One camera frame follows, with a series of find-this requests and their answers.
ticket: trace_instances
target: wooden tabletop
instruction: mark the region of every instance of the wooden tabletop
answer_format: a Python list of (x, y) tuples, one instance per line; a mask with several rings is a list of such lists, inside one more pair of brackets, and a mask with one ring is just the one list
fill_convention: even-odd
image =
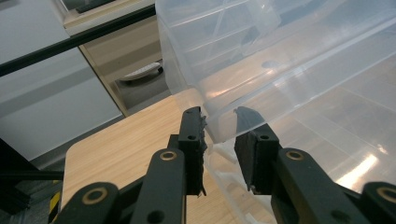
[[(93, 182), (119, 187), (144, 175), (152, 154), (178, 133), (181, 111), (170, 96), (127, 119), (73, 145), (67, 152), (62, 206)], [(187, 223), (237, 223), (209, 173), (204, 173), (207, 196), (188, 196)]]

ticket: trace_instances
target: transparent plastic box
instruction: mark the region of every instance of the transparent plastic box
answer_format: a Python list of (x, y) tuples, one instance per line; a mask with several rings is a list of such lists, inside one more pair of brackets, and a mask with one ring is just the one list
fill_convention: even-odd
[[(161, 0), (156, 9), (167, 84), (182, 109), (207, 115), (205, 164), (241, 220), (274, 222), (268, 198), (246, 192), (233, 152), (237, 135), (264, 123), (347, 188), (396, 184), (396, 0)], [(246, 116), (237, 128), (239, 106), (264, 121)]]

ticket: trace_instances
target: floor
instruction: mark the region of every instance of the floor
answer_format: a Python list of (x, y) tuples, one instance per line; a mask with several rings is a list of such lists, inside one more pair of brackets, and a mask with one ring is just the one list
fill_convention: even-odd
[[(127, 105), (128, 111), (134, 114), (150, 105), (153, 105), (170, 95), (164, 73), (154, 72), (146, 77), (128, 82), (117, 82), (121, 96)], [(64, 170), (64, 159), (67, 149), (79, 140), (99, 132), (105, 127), (123, 119), (119, 117), (105, 125), (73, 139), (63, 146), (31, 161), (40, 170)], [(49, 223), (50, 198), (57, 191), (62, 192), (62, 182), (54, 184), (52, 181), (22, 181), (17, 189), (31, 196), (32, 206), (15, 216), (0, 210), (0, 224), (47, 224)]]

